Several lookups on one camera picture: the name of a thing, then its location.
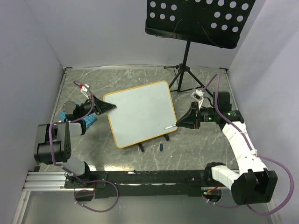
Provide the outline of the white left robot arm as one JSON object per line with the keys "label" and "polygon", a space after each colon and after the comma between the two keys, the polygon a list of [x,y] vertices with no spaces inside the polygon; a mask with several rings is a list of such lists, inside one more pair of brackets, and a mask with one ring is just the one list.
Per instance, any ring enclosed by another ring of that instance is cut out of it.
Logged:
{"label": "white left robot arm", "polygon": [[86,188],[92,183],[92,175],[86,162],[72,155],[71,137],[86,133],[84,118],[90,114],[102,115],[117,108],[115,104],[104,102],[95,96],[78,105],[66,101],[63,105],[65,120],[37,127],[34,159],[37,163],[54,165],[64,170],[68,176],[76,178],[80,187]]}

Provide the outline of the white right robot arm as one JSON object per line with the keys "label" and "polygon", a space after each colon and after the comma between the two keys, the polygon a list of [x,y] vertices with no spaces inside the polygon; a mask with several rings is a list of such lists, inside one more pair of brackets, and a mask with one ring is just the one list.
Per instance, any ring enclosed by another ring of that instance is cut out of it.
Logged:
{"label": "white right robot arm", "polygon": [[239,168],[236,173],[224,163],[211,162],[204,170],[205,183],[214,186],[219,182],[230,189],[237,205],[268,203],[274,193],[278,176],[275,171],[269,171],[257,156],[241,113],[232,110],[229,92],[214,93],[215,106],[208,108],[202,107],[203,91],[194,90],[191,97],[195,101],[175,126],[199,129],[203,122],[216,123],[229,141]]}

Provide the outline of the yellow framed whiteboard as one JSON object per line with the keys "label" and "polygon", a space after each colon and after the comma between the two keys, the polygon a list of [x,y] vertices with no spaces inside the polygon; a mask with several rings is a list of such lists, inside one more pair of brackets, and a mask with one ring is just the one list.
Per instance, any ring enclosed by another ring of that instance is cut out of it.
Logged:
{"label": "yellow framed whiteboard", "polygon": [[129,147],[177,130],[169,85],[165,80],[104,95],[117,108],[107,113],[117,148]]}

